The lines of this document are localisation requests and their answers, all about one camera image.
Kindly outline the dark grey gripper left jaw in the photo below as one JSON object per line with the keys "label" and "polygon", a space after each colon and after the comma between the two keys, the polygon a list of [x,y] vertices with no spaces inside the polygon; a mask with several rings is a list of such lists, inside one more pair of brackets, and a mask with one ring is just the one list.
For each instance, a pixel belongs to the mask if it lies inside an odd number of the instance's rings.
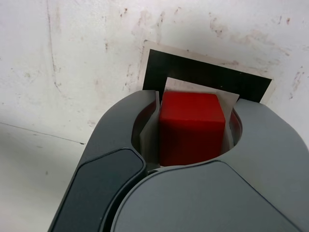
{"label": "dark grey gripper left jaw", "polygon": [[121,201],[147,176],[140,133],[157,103],[157,91],[140,90],[102,116],[54,216],[51,231],[110,231]]}

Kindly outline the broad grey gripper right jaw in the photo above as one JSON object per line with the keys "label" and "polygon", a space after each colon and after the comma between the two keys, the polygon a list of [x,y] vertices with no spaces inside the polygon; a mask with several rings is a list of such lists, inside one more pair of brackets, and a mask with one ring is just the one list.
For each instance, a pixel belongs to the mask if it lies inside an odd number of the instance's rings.
{"label": "broad grey gripper right jaw", "polygon": [[113,232],[306,232],[309,150],[267,106],[239,100],[238,143],[219,157],[164,168],[124,198]]}

